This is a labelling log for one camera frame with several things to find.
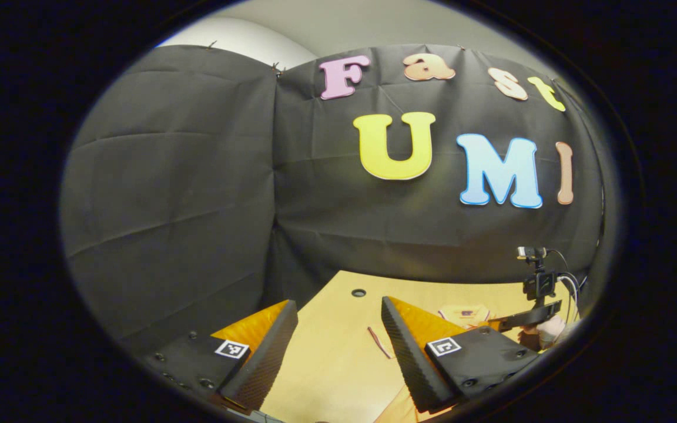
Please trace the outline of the black backdrop cloth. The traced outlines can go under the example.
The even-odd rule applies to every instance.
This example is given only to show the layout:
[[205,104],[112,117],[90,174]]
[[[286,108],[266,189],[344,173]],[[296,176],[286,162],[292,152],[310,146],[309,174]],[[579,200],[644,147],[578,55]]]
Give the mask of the black backdrop cloth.
[[510,282],[518,246],[590,281],[617,230],[609,132],[559,80],[459,46],[371,46],[280,75],[226,50],[154,48],[68,153],[65,255],[108,334],[147,354],[339,270]]

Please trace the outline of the orange T-shirt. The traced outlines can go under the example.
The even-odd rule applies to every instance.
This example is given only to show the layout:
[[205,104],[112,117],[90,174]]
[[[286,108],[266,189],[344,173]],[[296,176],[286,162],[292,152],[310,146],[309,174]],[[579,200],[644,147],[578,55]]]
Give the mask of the orange T-shirt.
[[[437,314],[444,320],[449,321],[465,330],[472,330],[481,325],[486,325],[487,320],[495,315],[484,305],[445,305],[441,306]],[[444,414],[452,408],[448,407],[441,411],[420,412],[414,405],[410,391],[406,385],[402,385],[398,393],[389,402],[381,414],[373,423],[422,423],[433,416]]]

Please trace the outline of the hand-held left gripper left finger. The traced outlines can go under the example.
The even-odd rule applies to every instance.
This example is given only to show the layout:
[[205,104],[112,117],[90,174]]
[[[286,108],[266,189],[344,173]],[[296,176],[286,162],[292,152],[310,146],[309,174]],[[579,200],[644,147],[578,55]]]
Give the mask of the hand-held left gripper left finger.
[[191,331],[145,356],[152,372],[201,401],[239,412],[260,409],[298,324],[284,300],[213,334]]

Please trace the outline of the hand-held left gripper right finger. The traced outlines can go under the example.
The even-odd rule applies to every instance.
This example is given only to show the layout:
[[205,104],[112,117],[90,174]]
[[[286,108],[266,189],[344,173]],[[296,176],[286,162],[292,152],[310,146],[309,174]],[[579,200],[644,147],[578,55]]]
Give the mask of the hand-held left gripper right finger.
[[465,330],[395,297],[382,298],[381,320],[420,412],[438,412],[488,394],[538,358],[490,326]]

